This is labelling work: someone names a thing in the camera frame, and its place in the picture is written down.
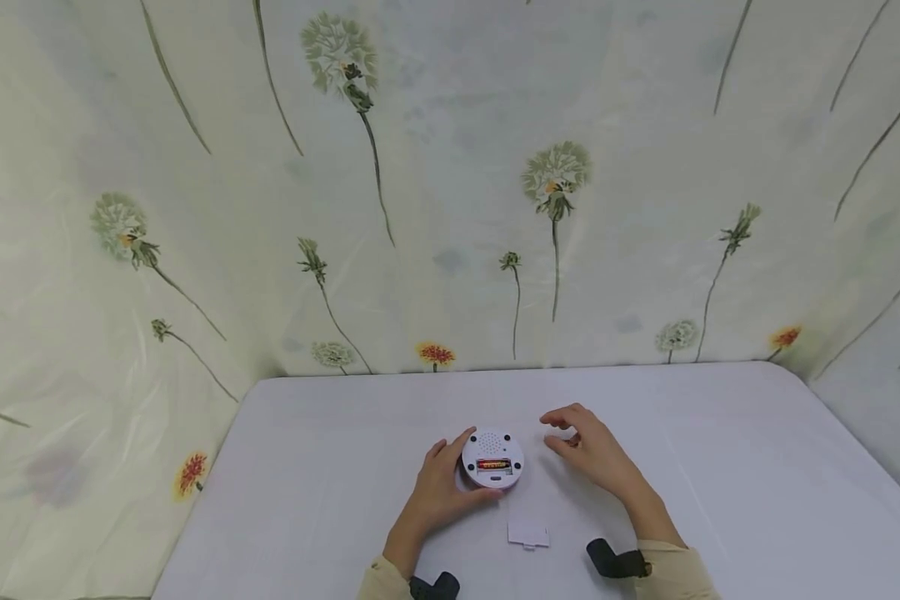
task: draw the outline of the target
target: fabric backdrop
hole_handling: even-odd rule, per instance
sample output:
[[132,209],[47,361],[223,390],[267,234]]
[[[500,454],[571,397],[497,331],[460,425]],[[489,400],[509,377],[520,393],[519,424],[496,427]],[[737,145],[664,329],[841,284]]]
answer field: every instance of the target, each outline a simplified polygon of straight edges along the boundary
[[0,600],[259,378],[751,359],[900,482],[900,0],[0,0]]

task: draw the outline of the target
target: person's arm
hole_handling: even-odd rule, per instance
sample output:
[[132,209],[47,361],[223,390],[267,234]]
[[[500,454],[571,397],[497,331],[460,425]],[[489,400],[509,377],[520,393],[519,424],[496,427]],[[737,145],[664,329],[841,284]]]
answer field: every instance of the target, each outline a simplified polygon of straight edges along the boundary
[[641,600],[719,600],[707,568],[688,548],[667,512],[663,499],[648,484],[620,442],[593,412],[571,404],[540,417],[554,428],[575,428],[564,440],[546,436],[547,447],[584,475],[619,498],[637,537],[637,547],[650,564],[650,575],[636,581]]
[[461,492],[457,489],[454,476],[457,460],[463,444],[476,430],[470,427],[449,446],[448,441],[440,440],[427,452],[417,475],[417,486],[393,524],[382,555],[363,575],[357,600],[411,600],[408,580],[417,569],[426,538],[477,507],[503,497],[499,490]]

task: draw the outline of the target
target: beige sleeve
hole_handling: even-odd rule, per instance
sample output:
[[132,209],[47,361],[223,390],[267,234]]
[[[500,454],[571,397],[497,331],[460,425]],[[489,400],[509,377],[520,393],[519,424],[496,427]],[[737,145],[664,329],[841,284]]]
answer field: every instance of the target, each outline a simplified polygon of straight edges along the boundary
[[357,600],[413,600],[410,583],[385,557],[378,556],[363,574]]
[[650,576],[635,580],[639,600],[720,600],[696,550],[647,539],[637,548],[651,566]]

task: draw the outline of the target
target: right hand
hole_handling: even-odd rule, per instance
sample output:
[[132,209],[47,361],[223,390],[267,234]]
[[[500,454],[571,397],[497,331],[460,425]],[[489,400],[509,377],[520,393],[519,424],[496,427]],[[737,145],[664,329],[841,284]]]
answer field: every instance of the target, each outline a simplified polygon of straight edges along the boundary
[[547,448],[603,490],[623,500],[647,486],[640,469],[627,456],[607,425],[584,406],[574,403],[552,410],[540,417],[540,423],[553,428],[577,430],[577,434],[569,440],[546,436],[544,442]]

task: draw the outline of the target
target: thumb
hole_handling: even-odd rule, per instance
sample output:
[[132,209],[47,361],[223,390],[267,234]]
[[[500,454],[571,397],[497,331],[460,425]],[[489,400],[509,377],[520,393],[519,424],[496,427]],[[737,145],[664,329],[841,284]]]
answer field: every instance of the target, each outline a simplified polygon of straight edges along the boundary
[[464,510],[473,510],[483,504],[489,504],[504,498],[503,490],[492,490],[489,487],[482,487],[480,490],[464,493],[461,497],[461,504]]
[[547,444],[547,448],[550,448],[554,453],[559,454],[560,458],[562,458],[566,462],[576,462],[577,449],[570,446],[570,444],[566,442],[563,437],[546,436],[543,438],[543,442]]

